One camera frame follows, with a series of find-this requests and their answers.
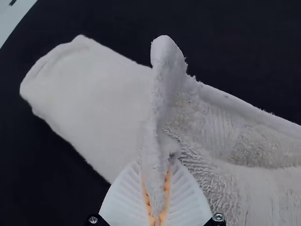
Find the white towel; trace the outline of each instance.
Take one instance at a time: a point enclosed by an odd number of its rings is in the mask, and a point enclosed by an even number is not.
[[[159,56],[169,50],[160,49]],[[178,48],[175,53],[182,55]],[[20,93],[35,115],[112,182],[145,144],[154,75],[78,36],[41,58]],[[159,145],[181,149],[180,160],[212,212],[225,213],[230,226],[301,225],[301,127],[186,74],[182,78],[167,120],[158,126]]]

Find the black surface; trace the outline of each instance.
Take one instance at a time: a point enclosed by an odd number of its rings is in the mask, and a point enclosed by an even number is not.
[[[189,74],[301,124],[297,4],[38,0],[0,49],[0,225],[84,225],[109,187],[19,96],[33,64],[78,34],[144,65],[151,41],[167,34]]]

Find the terry cloth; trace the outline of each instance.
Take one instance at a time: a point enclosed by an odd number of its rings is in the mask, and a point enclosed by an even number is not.
[[[37,61],[20,94],[109,182],[153,139],[169,153],[181,150],[180,161],[227,225],[300,225],[301,127],[197,82],[184,58],[175,59],[180,49],[165,40],[165,48],[152,46],[152,56],[171,57],[151,69],[78,36]],[[174,98],[162,92],[170,101],[148,137],[156,75],[170,73],[166,65],[184,73],[176,76]],[[162,82],[169,89],[170,81]]]

